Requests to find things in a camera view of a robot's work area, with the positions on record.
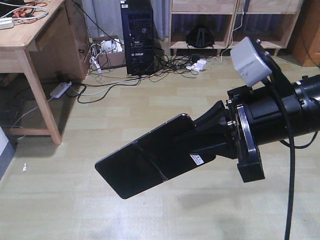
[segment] wooden cabinet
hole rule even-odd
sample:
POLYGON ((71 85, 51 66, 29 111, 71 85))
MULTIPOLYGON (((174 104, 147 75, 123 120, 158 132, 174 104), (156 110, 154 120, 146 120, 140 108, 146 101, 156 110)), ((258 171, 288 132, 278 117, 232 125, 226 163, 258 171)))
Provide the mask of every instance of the wooden cabinet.
POLYGON ((305 0, 288 45, 304 67, 320 65, 320 1, 305 0))
POLYGON ((64 75, 84 80, 89 69, 89 37, 83 14, 72 0, 65 0, 47 26, 30 52, 39 78, 64 75))
POLYGON ((232 48, 245 36, 262 40, 262 46, 266 49, 275 49, 275 55, 280 49, 286 48, 303 0, 250 0, 248 12, 242 17, 245 2, 245 0, 172 0, 169 48, 192 49, 193 47, 185 42, 186 36, 199 21, 204 19, 214 36, 214 49, 225 49, 233 40, 230 46, 232 48))
POLYGON ((172 12, 232 13, 236 0, 172 0, 172 12))

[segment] wooden shelf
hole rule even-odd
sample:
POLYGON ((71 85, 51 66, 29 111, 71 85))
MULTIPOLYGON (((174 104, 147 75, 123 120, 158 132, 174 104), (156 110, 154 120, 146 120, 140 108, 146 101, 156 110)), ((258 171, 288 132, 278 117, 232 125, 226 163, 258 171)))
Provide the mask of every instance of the wooden shelf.
POLYGON ((226 49, 232 36, 233 46, 244 37, 251 36, 260 39, 264 48, 275 49, 274 54, 277 55, 280 49, 288 45, 303 0, 251 1, 248 12, 243 17, 242 27, 233 31, 240 26, 244 2, 245 0, 212 0, 210 3, 207 0, 172 0, 169 48, 174 52, 177 49, 195 49, 187 45, 186 36, 200 19, 202 22, 205 19, 205 25, 214 37, 214 49, 226 49))

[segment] black computer tower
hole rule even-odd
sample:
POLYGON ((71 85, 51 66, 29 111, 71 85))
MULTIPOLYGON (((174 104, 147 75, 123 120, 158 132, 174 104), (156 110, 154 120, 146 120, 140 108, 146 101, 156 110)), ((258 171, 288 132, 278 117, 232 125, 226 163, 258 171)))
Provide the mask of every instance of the black computer tower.
POLYGON ((126 71, 150 75, 154 63, 154 14, 150 0, 120 1, 126 71))

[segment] robotic arm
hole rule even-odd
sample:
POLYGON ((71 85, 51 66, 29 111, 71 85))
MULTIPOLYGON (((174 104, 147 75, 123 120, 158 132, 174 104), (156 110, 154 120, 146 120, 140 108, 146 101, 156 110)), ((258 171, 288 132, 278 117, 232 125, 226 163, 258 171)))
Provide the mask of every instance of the robotic arm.
POLYGON ((242 180, 265 178, 259 145, 320 130, 320 75, 290 83, 268 52, 249 37, 231 50, 234 68, 246 85, 229 90, 204 115, 183 113, 95 164, 96 170, 127 199, 217 155, 238 159, 242 180), (264 87, 252 86, 263 82, 264 87))

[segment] white label sticker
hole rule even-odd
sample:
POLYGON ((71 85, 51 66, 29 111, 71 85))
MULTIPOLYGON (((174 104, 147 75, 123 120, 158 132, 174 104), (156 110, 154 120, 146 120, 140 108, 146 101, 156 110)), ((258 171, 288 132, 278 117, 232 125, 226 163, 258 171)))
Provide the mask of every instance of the white label sticker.
POLYGON ((198 154, 190 154, 190 157, 193 159, 193 161, 197 165, 201 165, 205 163, 198 154))
POLYGON ((143 56, 144 53, 141 52, 141 53, 131 53, 131 56, 143 56))

